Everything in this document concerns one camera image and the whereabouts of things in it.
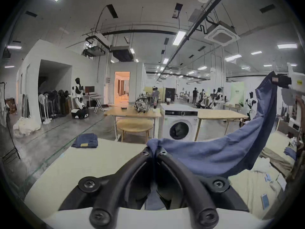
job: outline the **ceiling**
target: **ceiling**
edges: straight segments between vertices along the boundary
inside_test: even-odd
[[[176,3],[183,4],[179,20],[172,18]],[[21,41],[23,53],[27,53],[39,39],[80,53],[86,33],[96,26],[100,12],[107,4],[113,4],[118,18],[114,19],[105,9],[97,26],[102,33],[126,29],[176,33],[180,28],[187,31],[192,25],[188,18],[194,9],[200,9],[202,5],[197,0],[31,0],[24,9],[37,14],[37,17],[23,14],[16,24],[12,40]],[[275,9],[261,13],[260,9],[270,4],[274,4]],[[222,47],[205,40],[203,32],[195,31],[170,65],[178,66],[183,74],[207,66],[204,71],[194,74],[199,77],[220,64],[225,65],[228,75],[270,70],[285,72],[287,62],[298,64],[295,69],[303,72],[304,52],[294,26],[282,7],[283,4],[277,0],[222,0],[209,16],[214,21],[218,18],[229,26],[233,25],[241,37],[238,45],[234,42]],[[205,28],[210,26],[208,22],[202,25]],[[113,44],[128,45],[124,36],[129,37],[135,58],[144,62],[147,71],[155,71],[160,66],[159,62],[163,62],[164,57],[170,58],[177,48],[172,45],[174,35],[160,33],[118,34]],[[165,38],[169,38],[166,47]],[[277,48],[278,43],[286,42],[298,43],[298,48]],[[166,50],[164,55],[161,55],[162,50]],[[251,52],[259,50],[263,53],[251,55]],[[238,53],[242,58],[235,63],[223,60]],[[272,64],[272,68],[264,67],[264,64]],[[244,66],[250,66],[250,70],[242,70]]]

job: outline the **humanoid robot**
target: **humanoid robot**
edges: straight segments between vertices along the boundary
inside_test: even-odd
[[[83,103],[83,91],[84,87],[81,86],[81,82],[79,78],[75,79],[76,86],[72,86],[71,91],[71,99],[75,101],[78,108],[74,108],[71,110],[71,115],[75,119],[84,119],[88,117],[89,110],[86,108],[85,104]]]

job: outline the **pipe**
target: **pipe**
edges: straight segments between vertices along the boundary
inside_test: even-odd
[[[168,65],[172,62],[172,60],[174,59],[174,57],[177,55],[177,53],[180,51],[180,49],[182,48],[182,46],[186,43],[186,41],[189,40],[189,37],[196,31],[197,27],[201,24],[201,22],[203,22],[209,13],[211,13],[211,11],[216,7],[217,4],[220,3],[221,0],[215,0],[211,6],[207,9],[206,12],[202,12],[200,18],[197,20],[197,22],[193,25],[193,28],[189,31],[189,33],[187,33],[187,35],[183,38],[182,42],[179,44],[178,48],[175,50],[175,52],[173,53],[173,55],[170,57],[169,61],[167,62],[167,64],[164,67],[163,72],[165,71],[165,69],[168,67]]]

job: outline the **chair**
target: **chair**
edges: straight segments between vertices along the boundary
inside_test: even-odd
[[[153,128],[153,121],[148,119],[122,119],[116,122],[116,126],[122,130],[121,142],[123,142],[124,132],[146,132],[147,142],[149,130]]]

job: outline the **doorway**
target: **doorway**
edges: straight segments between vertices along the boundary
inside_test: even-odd
[[[124,107],[129,103],[129,71],[118,71],[114,75],[114,105]]]

